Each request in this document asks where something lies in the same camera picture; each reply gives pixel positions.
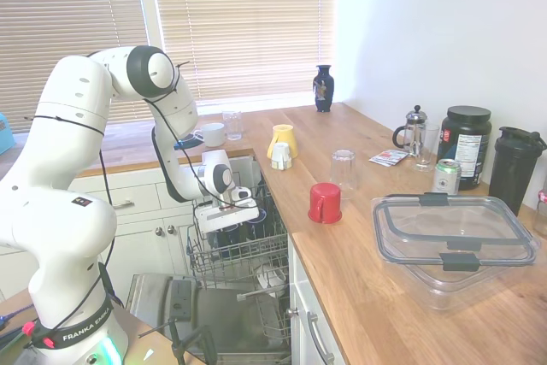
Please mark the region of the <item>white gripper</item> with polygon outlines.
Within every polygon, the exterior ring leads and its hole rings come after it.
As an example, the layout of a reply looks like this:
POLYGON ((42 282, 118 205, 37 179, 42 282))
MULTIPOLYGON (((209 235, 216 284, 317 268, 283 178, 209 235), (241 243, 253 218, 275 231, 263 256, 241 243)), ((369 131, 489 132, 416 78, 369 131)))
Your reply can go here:
POLYGON ((259 216, 257 207, 221 209, 219 207, 197 207, 197 224, 201 233, 211 233, 234 226, 259 216))

